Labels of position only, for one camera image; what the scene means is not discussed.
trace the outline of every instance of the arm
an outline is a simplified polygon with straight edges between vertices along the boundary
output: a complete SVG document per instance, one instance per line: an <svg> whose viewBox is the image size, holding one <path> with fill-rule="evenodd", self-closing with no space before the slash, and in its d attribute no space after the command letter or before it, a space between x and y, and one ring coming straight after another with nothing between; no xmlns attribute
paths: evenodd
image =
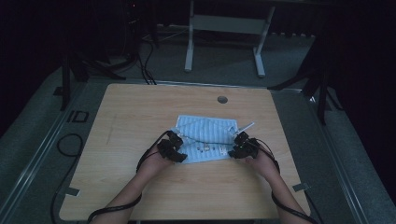
<svg viewBox="0 0 396 224"><path fill-rule="evenodd" d="M158 148L156 146L151 149L149 154L155 152L158 152ZM173 163L164 159L159 153L147 157L140 166L137 174L106 207L119 206L133 202L142 193L147 183L161 170L171 164ZM95 217L91 223L127 223L133 211L134 208L132 207L118 212L105 213Z"/></svg>
<svg viewBox="0 0 396 224"><path fill-rule="evenodd" d="M276 169L273 161L262 151L259 150L259 154L256 159L245 158L245 162L253 167L259 175L265 178L269 183L276 198L287 207L305 214L303 208L297 203L291 194L288 186L280 175L279 171ZM300 217L297 217L281 208L277 208L279 213L279 218L282 223L310 223Z"/></svg>

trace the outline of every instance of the gray carpet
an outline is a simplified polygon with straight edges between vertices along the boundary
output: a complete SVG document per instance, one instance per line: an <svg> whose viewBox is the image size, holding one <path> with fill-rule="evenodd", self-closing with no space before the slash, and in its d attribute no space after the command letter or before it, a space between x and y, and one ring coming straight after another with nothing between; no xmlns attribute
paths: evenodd
<svg viewBox="0 0 396 224"><path fill-rule="evenodd" d="M161 42L148 62L148 70L161 83L182 82L244 87L268 87L293 77L307 53L313 39L304 37L285 38L271 35L263 50L263 60L267 76L259 78L253 61L251 46L255 39L244 36L242 41L207 41L196 38L192 71L184 72L187 49L186 36L179 35ZM142 46L142 58L149 55L149 45ZM76 99L65 112L60 112L61 98L52 93L61 80L60 71L47 78L40 90L32 97L8 132L0 139L1 202L12 194L23 169L39 150L48 143L48 153L43 157L30 188L20 201L10 209L9 223L51 223L50 205L52 196L62 181L73 158L61 155L56 141L68 133L78 133L87 138L95 113L102 100L106 86L115 82L92 72L86 84L73 81ZM138 66L130 66L118 72L127 77L125 83L142 83ZM300 89L302 82L291 86ZM324 223L396 223L396 209L378 179L370 160L365 154L359 137L353 130L347 116L329 104L326 111L327 126L322 127L315 116L315 104L310 104L297 91L278 91L273 94L290 150L301 179L311 186L307 193L311 196ZM67 122L71 111L89 112L85 123ZM59 122L61 128L53 133L53 142L46 141L46 135L53 130L52 124ZM66 138L61 147L69 153L76 153L78 141ZM339 160L332 160L334 151ZM348 183L356 193L364 220L357 220L354 208L349 203L347 189L340 181L339 169L342 164ZM64 188L55 200L54 211L58 213L63 201ZM312 209L312 216L318 214ZM57 223L65 223L56 216ZM261 220L261 223L278 223L277 220Z"/></svg>

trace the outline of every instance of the wooden table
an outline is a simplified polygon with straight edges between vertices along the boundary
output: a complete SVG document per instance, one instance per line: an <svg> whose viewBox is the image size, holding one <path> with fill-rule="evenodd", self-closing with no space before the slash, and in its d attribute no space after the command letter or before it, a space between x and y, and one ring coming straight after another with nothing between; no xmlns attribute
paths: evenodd
<svg viewBox="0 0 396 224"><path fill-rule="evenodd" d="M219 96L228 99L218 102ZM60 217L84 220L105 206L134 175L138 160L178 115L255 122L250 137L265 141L279 162L283 178L307 214L288 142L268 90L203 86L111 84L106 90L84 147ZM131 219L277 218L269 185L250 167L234 159L176 164L152 180Z"/></svg>

